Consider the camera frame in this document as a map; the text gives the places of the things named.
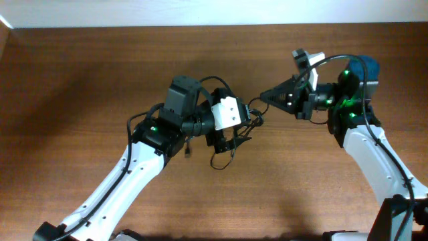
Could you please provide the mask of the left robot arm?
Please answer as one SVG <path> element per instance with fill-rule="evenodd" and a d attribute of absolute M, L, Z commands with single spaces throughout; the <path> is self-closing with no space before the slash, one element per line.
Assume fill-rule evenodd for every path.
<path fill-rule="evenodd" d="M 228 85 L 208 92 L 201 80 L 175 76 L 164 103 L 126 124 L 128 144 L 91 196 L 54 226 L 44 222 L 33 239 L 109 240 L 133 201 L 193 137 L 204 136 L 215 153 L 234 152 L 246 138 L 224 139 L 223 130 L 249 124 L 250 110 Z"/>

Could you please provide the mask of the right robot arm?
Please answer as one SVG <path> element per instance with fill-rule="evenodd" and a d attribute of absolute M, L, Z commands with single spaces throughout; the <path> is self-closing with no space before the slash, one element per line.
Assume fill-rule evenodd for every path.
<path fill-rule="evenodd" d="M 368 56 L 294 52 L 297 75 L 260 94 L 261 100 L 310 120 L 327 111 L 327 126 L 339 146 L 357 163 L 371 186 L 380 210 L 369 232 L 324 232 L 323 240 L 427 239 L 427 186 L 401 161 L 387 141 L 370 105 L 378 85 L 379 65 Z"/>

